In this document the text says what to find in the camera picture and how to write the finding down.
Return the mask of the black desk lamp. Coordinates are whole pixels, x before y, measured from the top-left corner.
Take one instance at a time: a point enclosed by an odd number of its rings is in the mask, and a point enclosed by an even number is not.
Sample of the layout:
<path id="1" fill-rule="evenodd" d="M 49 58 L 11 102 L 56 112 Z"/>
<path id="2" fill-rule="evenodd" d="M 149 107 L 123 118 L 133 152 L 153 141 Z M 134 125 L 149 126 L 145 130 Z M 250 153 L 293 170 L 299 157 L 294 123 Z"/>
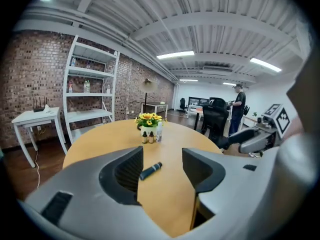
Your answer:
<path id="1" fill-rule="evenodd" d="M 146 78 L 141 84 L 140 84 L 140 90 L 144 93 L 144 101 L 141 105 L 141 114 L 146 112 L 146 106 L 147 106 L 147 95 L 149 93 L 154 93 L 158 89 L 158 84 L 154 81 L 149 80 Z"/>

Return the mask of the white shelf unit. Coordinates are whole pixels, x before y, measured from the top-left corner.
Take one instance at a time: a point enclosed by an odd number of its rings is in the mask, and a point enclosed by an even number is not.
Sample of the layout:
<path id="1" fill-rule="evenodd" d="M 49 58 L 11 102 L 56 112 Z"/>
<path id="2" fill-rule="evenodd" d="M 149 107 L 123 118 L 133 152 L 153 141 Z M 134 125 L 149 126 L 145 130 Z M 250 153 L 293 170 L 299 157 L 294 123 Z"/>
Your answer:
<path id="1" fill-rule="evenodd" d="M 75 66 L 71 66 L 75 57 Z M 120 54 L 86 44 L 78 35 L 72 41 L 63 79 L 63 114 L 67 134 L 74 143 L 82 134 L 115 120 L 115 92 Z M 68 82 L 73 93 L 68 93 Z M 90 93 L 84 93 L 89 80 Z"/>

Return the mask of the white tube with purple label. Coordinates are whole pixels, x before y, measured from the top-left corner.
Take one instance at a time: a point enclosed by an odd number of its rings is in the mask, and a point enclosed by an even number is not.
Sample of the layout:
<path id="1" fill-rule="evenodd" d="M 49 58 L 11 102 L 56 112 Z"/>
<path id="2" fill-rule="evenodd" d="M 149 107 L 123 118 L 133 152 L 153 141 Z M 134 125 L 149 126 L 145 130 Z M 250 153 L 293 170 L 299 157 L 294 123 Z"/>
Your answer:
<path id="1" fill-rule="evenodd" d="M 163 135 L 163 122 L 160 121 L 156 128 L 156 142 L 160 143 L 162 141 L 162 135 Z"/>

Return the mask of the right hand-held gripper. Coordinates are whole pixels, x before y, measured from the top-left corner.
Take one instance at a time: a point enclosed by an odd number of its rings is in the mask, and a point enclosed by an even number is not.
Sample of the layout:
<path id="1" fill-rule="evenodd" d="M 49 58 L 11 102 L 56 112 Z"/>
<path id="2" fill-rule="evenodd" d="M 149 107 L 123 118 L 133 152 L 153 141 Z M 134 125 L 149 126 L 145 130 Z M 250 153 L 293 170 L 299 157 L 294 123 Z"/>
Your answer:
<path id="1" fill-rule="evenodd" d="M 240 144 L 238 151 L 242 154 L 265 151 L 281 144 L 291 120 L 282 104 L 272 104 L 257 119 L 256 128 L 245 128 L 224 137 L 220 142 L 220 148 L 227 150 L 232 144 Z"/>

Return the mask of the white side table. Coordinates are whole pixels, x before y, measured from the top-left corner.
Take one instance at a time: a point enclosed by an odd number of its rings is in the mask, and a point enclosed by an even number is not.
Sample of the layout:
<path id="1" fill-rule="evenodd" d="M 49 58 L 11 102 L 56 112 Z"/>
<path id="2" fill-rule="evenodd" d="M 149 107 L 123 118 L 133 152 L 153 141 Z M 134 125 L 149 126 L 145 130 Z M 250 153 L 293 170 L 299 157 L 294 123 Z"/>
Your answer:
<path id="1" fill-rule="evenodd" d="M 20 147 L 22 148 L 22 151 L 23 151 L 25 158 L 27 159 L 27 161 L 29 162 L 29 164 L 32 168 L 35 168 L 36 165 L 35 165 L 35 162 L 31 158 L 31 156 L 25 146 L 25 143 L 22 139 L 22 135 L 19 131 L 19 127 L 23 127 L 27 130 L 27 133 L 29 135 L 29 138 L 31 140 L 33 148 L 37 152 L 38 147 L 37 147 L 35 139 L 32 135 L 31 128 L 50 124 L 51 122 L 54 122 L 55 129 L 56 129 L 60 144 L 62 146 L 64 154 L 66 155 L 67 154 L 67 147 L 66 147 L 67 142 L 66 142 L 66 139 L 63 134 L 59 107 L 52 107 L 48 110 L 48 112 L 44 112 L 44 111 L 33 112 L 32 110 L 25 111 L 11 121 L 11 123 L 13 124 L 13 128 L 14 128 L 18 143 L 19 143 Z"/>

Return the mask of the ceiling air conditioner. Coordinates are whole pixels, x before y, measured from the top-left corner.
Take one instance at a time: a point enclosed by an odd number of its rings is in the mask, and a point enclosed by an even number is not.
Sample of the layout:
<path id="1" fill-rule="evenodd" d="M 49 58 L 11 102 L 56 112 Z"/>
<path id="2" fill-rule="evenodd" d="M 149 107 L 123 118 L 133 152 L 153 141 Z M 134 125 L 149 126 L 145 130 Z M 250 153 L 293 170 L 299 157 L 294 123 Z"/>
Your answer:
<path id="1" fill-rule="evenodd" d="M 223 72 L 224 74 L 231 74 L 233 70 L 229 67 L 225 66 L 215 66 L 215 65 L 205 65 L 202 68 L 203 71 L 215 71 L 215 72 Z"/>

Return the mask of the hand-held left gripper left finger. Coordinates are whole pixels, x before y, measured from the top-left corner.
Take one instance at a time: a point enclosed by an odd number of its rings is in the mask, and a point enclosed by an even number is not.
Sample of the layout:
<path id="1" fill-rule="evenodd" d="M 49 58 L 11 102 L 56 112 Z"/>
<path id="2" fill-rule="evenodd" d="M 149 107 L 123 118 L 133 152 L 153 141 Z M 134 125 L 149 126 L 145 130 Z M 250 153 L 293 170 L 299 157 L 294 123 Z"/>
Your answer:
<path id="1" fill-rule="evenodd" d="M 33 191 L 24 211 L 52 239 L 167 239 L 138 202 L 143 147 L 73 163 Z"/>

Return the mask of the dark top white table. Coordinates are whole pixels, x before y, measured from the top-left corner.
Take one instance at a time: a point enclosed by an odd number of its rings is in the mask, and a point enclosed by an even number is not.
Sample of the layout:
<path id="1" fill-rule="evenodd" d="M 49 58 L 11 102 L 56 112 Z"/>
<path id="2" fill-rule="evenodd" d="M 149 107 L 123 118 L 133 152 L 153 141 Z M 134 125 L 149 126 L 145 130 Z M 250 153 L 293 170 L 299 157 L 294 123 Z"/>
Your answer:
<path id="1" fill-rule="evenodd" d="M 167 119 L 167 115 L 168 115 L 168 108 L 169 108 L 169 104 L 165 103 L 165 104 L 160 104 L 160 102 L 142 102 L 141 103 L 141 110 L 140 113 L 143 114 L 146 112 L 146 108 L 147 107 L 153 107 L 153 112 L 155 114 L 158 113 L 158 109 L 163 109 L 163 111 L 165 112 L 164 115 L 164 119 Z"/>

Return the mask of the black monitor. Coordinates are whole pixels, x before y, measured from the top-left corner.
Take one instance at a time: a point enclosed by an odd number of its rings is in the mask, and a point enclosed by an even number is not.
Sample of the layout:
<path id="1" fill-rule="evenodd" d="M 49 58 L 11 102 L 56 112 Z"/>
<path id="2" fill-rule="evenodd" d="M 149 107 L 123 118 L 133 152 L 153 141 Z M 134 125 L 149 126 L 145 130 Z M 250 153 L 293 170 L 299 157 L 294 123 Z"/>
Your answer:
<path id="1" fill-rule="evenodd" d="M 189 106 L 204 106 L 204 105 L 208 105 L 210 102 L 210 99 L 208 98 L 199 98 L 199 97 L 189 97 L 188 98 L 188 105 Z"/>

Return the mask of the black mesh office chair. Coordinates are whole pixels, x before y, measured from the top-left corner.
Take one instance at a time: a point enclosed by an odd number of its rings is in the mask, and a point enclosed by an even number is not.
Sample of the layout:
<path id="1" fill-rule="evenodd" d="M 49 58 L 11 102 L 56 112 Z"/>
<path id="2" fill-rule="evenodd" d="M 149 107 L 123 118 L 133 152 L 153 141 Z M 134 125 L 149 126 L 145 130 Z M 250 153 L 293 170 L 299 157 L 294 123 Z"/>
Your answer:
<path id="1" fill-rule="evenodd" d="M 227 149 L 228 137 L 224 136 L 224 130 L 229 111 L 224 99 L 212 97 L 209 103 L 202 107 L 203 124 L 201 134 L 209 131 L 208 138 L 215 143 L 219 149 Z"/>

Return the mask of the black cosmetic tube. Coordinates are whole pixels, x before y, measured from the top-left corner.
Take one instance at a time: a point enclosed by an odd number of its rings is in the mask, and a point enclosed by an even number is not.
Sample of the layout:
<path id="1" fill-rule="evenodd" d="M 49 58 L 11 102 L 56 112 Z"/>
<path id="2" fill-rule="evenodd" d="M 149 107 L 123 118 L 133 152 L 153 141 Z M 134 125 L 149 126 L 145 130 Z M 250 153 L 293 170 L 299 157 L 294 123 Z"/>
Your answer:
<path id="1" fill-rule="evenodd" d="M 156 172 L 157 170 L 159 170 L 161 167 L 163 166 L 163 164 L 161 162 L 158 162 L 154 165 L 152 165 L 151 167 L 143 170 L 139 176 L 139 179 L 141 181 L 144 181 L 146 178 L 148 178 L 150 175 L 152 175 L 154 172 Z"/>

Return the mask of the white monitor desk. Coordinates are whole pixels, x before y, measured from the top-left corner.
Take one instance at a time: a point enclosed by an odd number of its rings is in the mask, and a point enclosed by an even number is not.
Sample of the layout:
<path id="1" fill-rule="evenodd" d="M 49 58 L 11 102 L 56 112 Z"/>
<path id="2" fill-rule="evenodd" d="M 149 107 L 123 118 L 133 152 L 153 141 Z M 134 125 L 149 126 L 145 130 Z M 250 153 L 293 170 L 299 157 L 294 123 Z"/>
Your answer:
<path id="1" fill-rule="evenodd" d="M 189 118 L 191 115 L 196 115 L 197 112 L 200 112 L 202 111 L 202 106 L 199 106 L 199 105 L 188 105 L 188 108 L 187 108 L 187 112 L 186 112 L 186 115 L 187 115 L 187 118 Z"/>

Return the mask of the white desk wooden top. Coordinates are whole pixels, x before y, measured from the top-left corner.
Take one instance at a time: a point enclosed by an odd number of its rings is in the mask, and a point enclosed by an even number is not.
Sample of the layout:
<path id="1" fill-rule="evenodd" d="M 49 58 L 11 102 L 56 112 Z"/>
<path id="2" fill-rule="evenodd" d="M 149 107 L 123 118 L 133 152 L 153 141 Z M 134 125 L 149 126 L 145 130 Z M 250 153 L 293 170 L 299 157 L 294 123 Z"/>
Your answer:
<path id="1" fill-rule="evenodd" d="M 238 130 L 254 127 L 258 123 L 256 116 L 243 115 Z"/>

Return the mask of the black router with antennas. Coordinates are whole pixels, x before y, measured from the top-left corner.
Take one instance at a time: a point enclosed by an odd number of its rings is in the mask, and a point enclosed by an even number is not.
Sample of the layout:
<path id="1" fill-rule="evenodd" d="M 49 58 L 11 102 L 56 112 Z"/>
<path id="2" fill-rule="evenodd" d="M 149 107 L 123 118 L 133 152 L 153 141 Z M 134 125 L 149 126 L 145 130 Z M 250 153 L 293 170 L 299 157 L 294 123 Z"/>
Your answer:
<path id="1" fill-rule="evenodd" d="M 47 97 L 34 97 L 32 100 L 32 109 L 34 113 L 37 112 L 45 112 L 48 113 L 49 112 L 49 105 L 48 105 L 48 99 Z"/>

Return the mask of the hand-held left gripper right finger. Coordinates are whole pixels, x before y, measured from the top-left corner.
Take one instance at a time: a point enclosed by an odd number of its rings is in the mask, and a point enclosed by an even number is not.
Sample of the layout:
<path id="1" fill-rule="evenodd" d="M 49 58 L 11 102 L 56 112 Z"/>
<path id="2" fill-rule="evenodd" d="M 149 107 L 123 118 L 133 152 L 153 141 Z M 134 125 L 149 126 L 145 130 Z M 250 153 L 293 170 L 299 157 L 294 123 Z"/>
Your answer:
<path id="1" fill-rule="evenodd" d="M 195 192 L 191 223 L 239 216 L 258 225 L 272 224 L 278 150 L 271 148 L 261 158 L 249 158 L 183 148 L 183 171 Z"/>

